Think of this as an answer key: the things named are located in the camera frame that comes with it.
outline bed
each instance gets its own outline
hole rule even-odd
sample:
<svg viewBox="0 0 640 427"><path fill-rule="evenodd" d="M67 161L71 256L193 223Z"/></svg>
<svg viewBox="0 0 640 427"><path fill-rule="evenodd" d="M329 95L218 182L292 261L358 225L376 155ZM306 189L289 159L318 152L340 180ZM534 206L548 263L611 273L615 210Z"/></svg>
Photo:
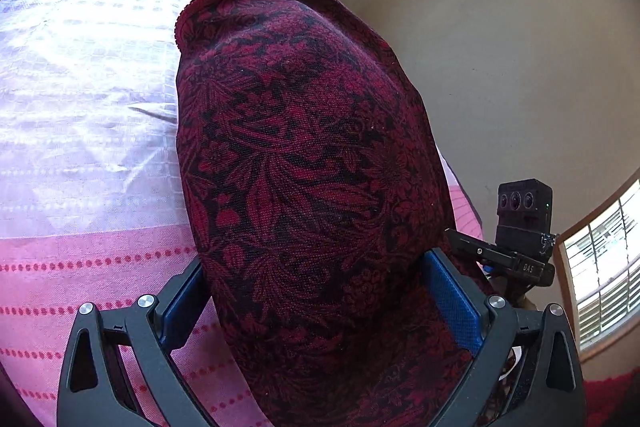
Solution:
<svg viewBox="0 0 640 427"><path fill-rule="evenodd" d="M78 306L130 305L195 255L175 152L174 23L189 1L0 0L0 363L45 427ZM458 229L481 237L441 160ZM221 426L270 425L217 323L210 303L178 368Z"/></svg>

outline silver screw head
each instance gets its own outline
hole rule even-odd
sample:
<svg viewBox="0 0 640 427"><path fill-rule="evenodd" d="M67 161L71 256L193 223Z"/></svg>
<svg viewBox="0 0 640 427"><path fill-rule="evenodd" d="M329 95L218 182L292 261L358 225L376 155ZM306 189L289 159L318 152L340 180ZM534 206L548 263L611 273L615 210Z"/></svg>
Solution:
<svg viewBox="0 0 640 427"><path fill-rule="evenodd" d="M143 295L140 299L138 299L138 306L141 308L149 308L154 303L153 295Z"/></svg>
<svg viewBox="0 0 640 427"><path fill-rule="evenodd" d="M88 315L89 313L94 311L94 305L91 304L91 302L85 302L82 306L80 306L78 311L81 315Z"/></svg>
<svg viewBox="0 0 640 427"><path fill-rule="evenodd" d="M489 297L489 304L492 308L500 309L504 308L504 306L507 304L507 301L499 295L491 295L491 297Z"/></svg>
<svg viewBox="0 0 640 427"><path fill-rule="evenodd" d="M564 314L564 310L562 309L562 306L560 304L549 305L549 311L554 315L558 315L558 317Z"/></svg>

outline red patterned fabric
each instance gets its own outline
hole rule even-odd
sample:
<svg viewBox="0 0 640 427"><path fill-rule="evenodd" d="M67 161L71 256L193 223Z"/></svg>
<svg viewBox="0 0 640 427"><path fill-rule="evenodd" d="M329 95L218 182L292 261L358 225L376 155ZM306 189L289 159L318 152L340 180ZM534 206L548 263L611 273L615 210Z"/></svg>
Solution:
<svg viewBox="0 0 640 427"><path fill-rule="evenodd" d="M176 38L191 228L258 404L276 427L425 425L471 356L418 279L455 225L393 51L337 0L194 0Z"/></svg>
<svg viewBox="0 0 640 427"><path fill-rule="evenodd" d="M638 423L640 368L602 381L586 381L587 427L626 427Z"/></svg>

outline camera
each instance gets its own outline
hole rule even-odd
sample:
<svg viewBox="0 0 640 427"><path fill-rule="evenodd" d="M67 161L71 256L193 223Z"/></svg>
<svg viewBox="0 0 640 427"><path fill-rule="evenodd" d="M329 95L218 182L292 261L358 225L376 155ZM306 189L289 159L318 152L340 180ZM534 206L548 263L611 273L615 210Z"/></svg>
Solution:
<svg viewBox="0 0 640 427"><path fill-rule="evenodd" d="M550 233L551 187L538 180L503 183L498 188L495 245L447 229L455 254L489 271L489 280L506 282L504 296L517 303L533 286L551 286L556 269L549 263L556 243Z"/></svg>
<svg viewBox="0 0 640 427"><path fill-rule="evenodd" d="M553 191L538 180L503 183L498 188L498 227L495 245L520 252L537 261L551 257Z"/></svg>

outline window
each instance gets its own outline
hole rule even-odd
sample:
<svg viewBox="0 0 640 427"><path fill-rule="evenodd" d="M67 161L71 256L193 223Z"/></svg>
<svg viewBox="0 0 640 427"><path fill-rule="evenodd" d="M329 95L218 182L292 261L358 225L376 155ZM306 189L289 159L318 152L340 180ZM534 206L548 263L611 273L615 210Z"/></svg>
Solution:
<svg viewBox="0 0 640 427"><path fill-rule="evenodd" d="M640 309L640 181L638 174L564 241L578 308L580 349Z"/></svg>

